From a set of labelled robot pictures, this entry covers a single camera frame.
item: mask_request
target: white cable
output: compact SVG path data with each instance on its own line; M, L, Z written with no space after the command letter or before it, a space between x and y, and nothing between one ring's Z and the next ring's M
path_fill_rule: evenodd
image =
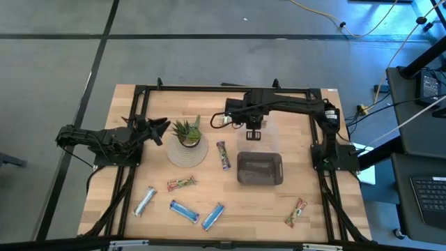
M291 3L294 3L295 5L297 5L297 6L301 7L301 8L303 8L304 10L308 10L308 11L311 11L311 12L316 13L316 14L319 14L319 15L324 15L324 16L326 16L326 17L329 17L329 18L331 18L331 19L334 19L334 20L338 21L340 24L342 23L342 21L339 20L337 17L332 16L332 15L330 15L330 14L328 14L328 13L323 13L323 12L321 12L321 11L314 10L314 9L311 9L311 8L308 8L308 7L305 7L305 6L303 6L302 4L300 4L300 3L298 3L298 2L296 2L296 1L294 1L294 0L290 0L290 1L291 1ZM378 26L379 26L379 25L384 21L384 19L390 14L390 11L392 11L392 9L395 7L395 5L396 5L397 3L398 3L398 0L395 0L395 2L392 4L392 7L390 7L389 11L384 15L384 17L382 18L382 20L381 20L380 22L378 22L378 24L377 24L372 30L370 30L369 32L367 32L367 33L364 34L364 35L355 35L355 34L351 33L351 31L347 28L347 25L344 25L342 28L345 28L345 30L346 30L352 37L354 37L354 38L362 38L362 37L365 37L365 36L369 35L370 33L372 33L374 30L376 30L376 28L378 28Z
M446 1L446 0L439 1L439 2L438 2L434 7L432 7L432 9L430 9L430 10L426 13L426 15L424 15L423 17L427 17L427 15L429 15L429 14L432 12L432 10L434 10L435 8L437 8L437 7L438 7L440 4L442 4L444 1ZM415 28L413 28L413 30L409 33L409 35L407 36L407 38L404 40L404 43L403 43L403 44L401 45L401 47L397 50L397 53L395 53L395 55L393 55L392 59L390 59L390 62L389 62L389 64L387 65L387 68L390 67L390 64L393 62L393 60L394 60L395 57L397 56L398 52L403 48L403 46L406 44L406 42L407 42L407 40L409 39L409 37L410 37L410 36L412 35L412 33L416 30L416 28L418 28L418 26L419 26L419 24L417 24L417 25L415 26ZM383 77L381 78L381 81L379 82L378 90L376 90L375 100L374 100L374 103L373 103L372 105L375 105L376 102L378 101L379 90L381 89L381 85L383 85L384 79L385 79L385 72L384 72L384 74L383 74Z
M337 17L332 16L332 15L330 15L330 14L328 14L328 13L323 13L323 12L321 12L321 11L314 10L314 9L311 9L311 8L308 8L308 7L305 7L305 6L303 6L302 4L297 3L297 2L294 1L294 0L290 0L290 1L291 1L291 3L294 3L295 5L297 5L297 6L301 7L301 8L303 8L304 10L308 10L308 11L311 11L311 12L316 13L316 14L319 14L319 15L324 15L324 16L326 16L326 17L329 17L329 18L331 18L331 19L333 19L333 20L338 21L339 23L342 23L342 21L339 20ZM427 15L429 15L429 14L432 12L432 10L435 10L435 8L437 8L440 4L442 4L442 3L445 2L445 1L446 1L446 0L439 1L439 2L438 2L434 7L432 7L432 9L430 9L430 10L426 13L426 15L424 15L423 17L426 17ZM362 38L362 37L365 37L365 36L369 35L372 31L374 31L376 28L378 28L378 26L381 24L381 22L384 21L384 19L389 15L390 11L395 7L395 5L397 4L397 2L398 2L398 0L395 0L395 2L393 3L392 7L391 7L391 8L389 9L389 11L384 15L384 17L382 18L382 20L381 20L381 21L380 21L380 22L379 22L379 23L378 23L378 24L377 24L371 31L367 32L367 33L364 34L364 35L360 35L360 36L359 36L359 35L353 35L353 34L350 32L350 30L347 28L346 25L344 25L343 28L345 28L346 31L347 31L350 35L352 35L352 37L354 37L354 38ZM412 31L409 33L409 35L408 35L407 38L404 40L404 42L403 42L403 44L401 45L401 47L397 50L397 52L395 52L395 54L393 55L393 57L390 59L390 62L388 63L387 68L390 67L390 64L393 62L393 60L395 59L395 57L397 57L397 54L401 51L401 49L403 49L404 45L407 43L407 41L409 40L410 36L411 36L411 35L413 34L413 32L418 28L418 26L419 26L419 24L415 25L415 27L414 27L414 28L412 29ZM374 99L373 104L369 105L366 109L364 109L364 111L367 111L368 109L372 108L372 106L375 105L376 102L378 101L379 91L380 91L380 89L381 89L381 86L383 85L385 76L386 76L386 74L385 74L385 72L384 72L384 73L383 73L383 76L381 77L381 81L379 82L378 90L376 91L376 95L375 95L375 99Z
M438 104L439 102L441 102L441 100L446 99L446 96L443 96L442 98L438 99L437 101L433 102L432 104L430 104L428 107L424 108L423 110L419 111L417 114L413 115L410 119L404 121L401 125L398 125L397 127L395 127L394 129L392 129L391 131L389 131L388 133L385 133L383 136L379 137L378 139L375 139L374 141L368 143L364 149L370 145L372 145L373 143L377 142L378 140L386 137L387 135L389 135L390 133L394 132L395 130L398 130L400 128L402 128L403 126L405 126L407 123L411 122L413 119L415 119L416 117L418 117L420 114L422 114L423 112L427 111L428 109L430 109L431 107L433 107L434 105Z

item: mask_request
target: keyboard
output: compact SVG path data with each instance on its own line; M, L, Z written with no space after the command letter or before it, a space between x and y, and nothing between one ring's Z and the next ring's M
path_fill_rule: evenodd
M446 229L446 177L410 178L423 222Z

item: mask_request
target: potted plant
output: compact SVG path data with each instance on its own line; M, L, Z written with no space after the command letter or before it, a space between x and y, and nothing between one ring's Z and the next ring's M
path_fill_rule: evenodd
M189 124L189 122L176 121L174 123L174 135L177 136L180 143L188 148L192 148L198 145L201 139L200 115L195 119L195 123Z

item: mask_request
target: wooden table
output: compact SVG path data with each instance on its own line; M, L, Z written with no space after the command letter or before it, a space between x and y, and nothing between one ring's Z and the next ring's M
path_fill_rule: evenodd
M106 128L125 126L121 119L127 117L132 103L134 85L116 86L111 102ZM341 108L336 89L322 89L323 98ZM321 191L317 173L312 168L309 146L312 143L309 118L303 114L271 112L269 119L279 125L279 152L283 160L284 182L277 186L246 186L237 182L236 156L237 131L231 126L213 129L210 117L222 112L226 98L241 99L243 93L234 92L195 92L195 91L151 91L147 117L152 119L167 117L170 121L187 119L194 121L201 115L200 130L209 141L205 160L196 167L182 168L172 164L166 153L166 145L173 137L172 127L164 134L162 146L147 141L141 165L136 170L132 189L125 237L129 238L170 238L194 240L232 241L313 241L326 242ZM291 96L304 97L302 94ZM340 135L347 138L344 118L341 114ZM222 170L216 142L223 139L232 168ZM197 185L167 191L167 181L193 175ZM88 231L104 213L110 203L116 167L104 168L92 179L86 198L79 233ZM337 172L339 191L345 212L355 226L367 238L371 238L369 225L362 201L358 181L348 172ZM148 186L153 186L157 194L146 207L142 217L136 218L131 211L144 196ZM284 223L293 210L298 198L302 197L308 206L292 229ZM169 210L172 199L200 213L200 220L192 224L189 220ZM215 208L217 202L226 209L209 231L201 228L201 223ZM116 210L113 232L121 209ZM334 234L339 238L337 217L332 210Z

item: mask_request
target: succulent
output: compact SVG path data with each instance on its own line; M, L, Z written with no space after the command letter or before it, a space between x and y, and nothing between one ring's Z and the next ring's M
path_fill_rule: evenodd
M198 127L200 125L200 115L197 116L195 123L176 121L174 123L174 135L184 144L194 144L201 139L201 132Z

